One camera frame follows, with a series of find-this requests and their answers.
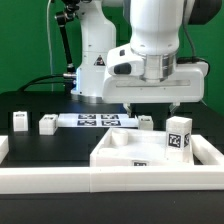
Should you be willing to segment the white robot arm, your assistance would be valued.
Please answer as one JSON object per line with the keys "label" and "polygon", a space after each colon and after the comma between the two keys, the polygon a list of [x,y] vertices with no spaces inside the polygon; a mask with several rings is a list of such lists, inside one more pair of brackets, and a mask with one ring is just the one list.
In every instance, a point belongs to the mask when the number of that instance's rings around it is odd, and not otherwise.
{"label": "white robot arm", "polygon": [[[116,28],[104,6],[121,6],[130,23],[130,42],[116,45]],[[81,0],[82,63],[73,97],[88,103],[198,102],[209,65],[191,56],[177,58],[180,30],[203,25],[220,11],[222,0]]]}

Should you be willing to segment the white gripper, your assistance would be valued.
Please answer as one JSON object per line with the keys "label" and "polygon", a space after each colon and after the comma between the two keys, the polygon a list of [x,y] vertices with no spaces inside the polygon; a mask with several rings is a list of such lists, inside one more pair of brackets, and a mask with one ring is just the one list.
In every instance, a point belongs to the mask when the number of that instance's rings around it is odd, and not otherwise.
{"label": "white gripper", "polygon": [[131,117],[130,103],[171,103],[171,115],[182,102],[198,102],[204,95],[204,78],[208,74],[206,62],[178,64],[175,72],[162,82],[151,83],[134,76],[105,78],[102,97],[106,103],[124,103]]}

